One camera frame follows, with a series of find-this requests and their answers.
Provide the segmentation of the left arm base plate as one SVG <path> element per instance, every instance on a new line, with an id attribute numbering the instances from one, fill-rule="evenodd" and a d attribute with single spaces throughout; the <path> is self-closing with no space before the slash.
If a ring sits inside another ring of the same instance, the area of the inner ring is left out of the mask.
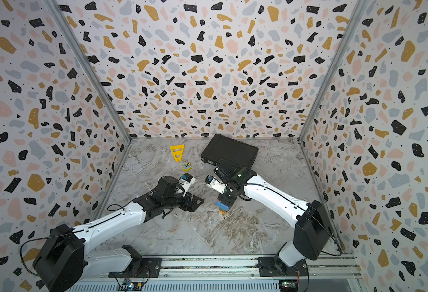
<path id="1" fill-rule="evenodd" d="M 160 268 L 162 266 L 162 258 L 159 257 L 143 257 L 138 260 L 132 260 L 126 270 L 122 272 L 111 272 L 108 278 L 123 279 L 123 278 L 158 278 Z"/>

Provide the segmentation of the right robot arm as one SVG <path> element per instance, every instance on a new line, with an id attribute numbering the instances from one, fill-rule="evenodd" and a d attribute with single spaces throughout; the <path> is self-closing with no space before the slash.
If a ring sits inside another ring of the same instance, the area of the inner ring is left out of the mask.
<path id="1" fill-rule="evenodd" d="M 244 167 L 225 174 L 217 167 L 218 180 L 207 176 L 205 183 L 219 193 L 216 205 L 223 214 L 227 213 L 236 199 L 255 200 L 278 214 L 294 228 L 291 241 L 286 242 L 273 257 L 260 257 L 258 266 L 262 277 L 292 276 L 306 271 L 307 260 L 317 260 L 319 255 L 339 257 L 342 251 L 328 253 L 326 244 L 332 240 L 331 223 L 326 208 L 317 200 L 309 203 L 292 197 L 269 184 L 255 171 Z"/>

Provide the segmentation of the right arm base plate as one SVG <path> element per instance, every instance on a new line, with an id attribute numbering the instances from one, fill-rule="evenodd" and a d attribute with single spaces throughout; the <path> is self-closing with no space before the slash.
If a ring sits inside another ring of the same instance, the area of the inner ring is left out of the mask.
<path id="1" fill-rule="evenodd" d="M 259 257 L 257 267 L 261 277 L 293 277 L 309 275 L 305 260 L 300 260 L 294 266 L 287 266 L 278 256 Z"/>

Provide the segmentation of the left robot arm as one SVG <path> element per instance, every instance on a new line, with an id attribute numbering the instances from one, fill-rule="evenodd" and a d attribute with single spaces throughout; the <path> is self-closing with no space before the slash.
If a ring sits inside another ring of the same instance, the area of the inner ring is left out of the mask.
<path id="1" fill-rule="evenodd" d="M 147 271 L 148 277 L 154 277 L 159 258 L 146 260 L 130 245 L 102 252 L 95 248 L 130 228 L 165 218 L 175 209 L 196 211 L 204 199 L 189 193 L 195 181 L 187 173 L 180 178 L 163 176 L 155 188 L 111 214 L 75 227 L 62 224 L 54 228 L 27 271 L 40 277 L 51 292 L 64 292 L 80 280 L 102 274 L 119 280 Z"/>

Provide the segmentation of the blue lego brick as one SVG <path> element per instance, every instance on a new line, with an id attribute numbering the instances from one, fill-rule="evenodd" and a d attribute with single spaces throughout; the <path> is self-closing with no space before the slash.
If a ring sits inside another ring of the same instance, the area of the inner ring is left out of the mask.
<path id="1" fill-rule="evenodd" d="M 221 212 L 228 212 L 230 209 L 229 206 L 225 205 L 224 203 L 220 202 L 219 200 L 216 201 L 216 205 Z"/>

